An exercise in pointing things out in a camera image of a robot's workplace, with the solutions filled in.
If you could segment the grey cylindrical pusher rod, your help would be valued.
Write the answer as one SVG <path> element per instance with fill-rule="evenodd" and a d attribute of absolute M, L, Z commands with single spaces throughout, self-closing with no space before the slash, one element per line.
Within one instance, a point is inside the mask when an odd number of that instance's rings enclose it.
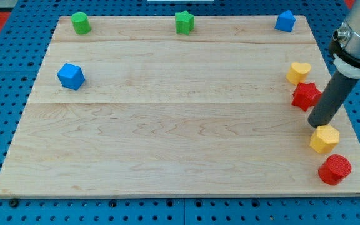
<path fill-rule="evenodd" d="M 314 106 L 307 121 L 317 128 L 331 122 L 356 83 L 360 80 L 360 68 L 352 66 L 337 54 L 334 56 L 336 70 L 326 85 L 319 102 Z"/>

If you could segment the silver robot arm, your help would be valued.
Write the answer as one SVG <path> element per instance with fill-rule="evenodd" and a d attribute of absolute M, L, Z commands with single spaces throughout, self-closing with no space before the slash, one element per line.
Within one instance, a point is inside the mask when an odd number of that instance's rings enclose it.
<path fill-rule="evenodd" d="M 314 128 L 329 124 L 360 80 L 360 1 L 334 30 L 329 53 L 336 70 L 307 119 Z"/>

